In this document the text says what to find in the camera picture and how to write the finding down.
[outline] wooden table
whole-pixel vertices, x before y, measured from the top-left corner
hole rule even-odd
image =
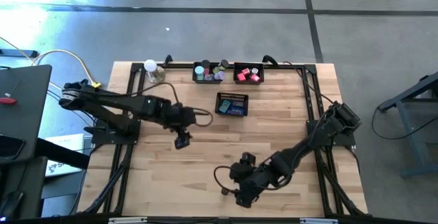
[[[109,90],[126,92],[131,63],[114,63]],[[321,92],[342,102],[334,65],[316,66]],[[221,84],[195,84],[191,69],[166,69],[166,81],[175,86],[183,105],[204,108],[212,113],[217,92],[247,94],[250,100],[248,116],[214,114],[209,127],[190,126],[191,145],[179,151],[173,146],[175,134],[143,121],[131,161],[123,215],[323,216],[313,153],[303,158],[289,185],[277,191],[265,190],[249,209],[237,206],[232,194],[221,195],[213,178],[215,167],[231,166],[238,162],[242,152],[254,153],[258,163],[275,151],[294,146],[306,136],[308,117],[304,88],[295,71],[265,71],[265,82],[259,86],[235,84],[232,70],[226,71]],[[147,94],[175,100],[169,86],[158,86]],[[207,122],[203,118],[199,119],[200,123]],[[107,183],[113,152],[114,145],[105,145],[92,154],[78,210],[87,208]],[[333,156],[339,183],[358,208],[366,212],[354,157],[345,148],[334,148]],[[228,178],[228,170],[219,170],[218,177],[225,186],[235,188]],[[328,191],[331,207],[335,209],[329,184]],[[117,196],[118,190],[115,190],[113,206]]]

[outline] bottle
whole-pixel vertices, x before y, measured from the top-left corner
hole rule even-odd
[[[147,60],[144,62],[144,69],[148,73],[148,81],[157,84],[166,78],[164,69],[157,65],[154,60]]]

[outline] black desk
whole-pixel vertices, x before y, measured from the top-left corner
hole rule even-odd
[[[36,218],[40,213],[48,159],[88,167],[88,156],[38,138],[51,69],[42,65],[0,70],[0,97],[10,93],[17,100],[15,105],[0,104],[0,134],[25,141],[15,160],[0,158],[0,195],[4,199],[9,192],[24,192],[20,219]]]

